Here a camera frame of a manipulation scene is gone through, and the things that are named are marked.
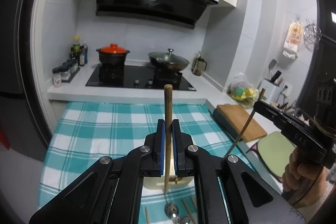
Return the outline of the person's right hand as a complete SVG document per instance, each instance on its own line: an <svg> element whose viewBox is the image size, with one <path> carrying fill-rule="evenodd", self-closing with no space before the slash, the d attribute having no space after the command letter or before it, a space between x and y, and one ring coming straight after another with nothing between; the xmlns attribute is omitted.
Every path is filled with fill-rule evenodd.
<svg viewBox="0 0 336 224"><path fill-rule="evenodd" d="M297 190L301 183L301 178L308 178L314 183L313 187L306 196L297 204L298 207L305 207L317 202L325 193L327 188L326 177L327 169L315 164L299 163L300 149L295 147L290 154L289 164L285 167L285 172L282 175L283 191Z"/></svg>

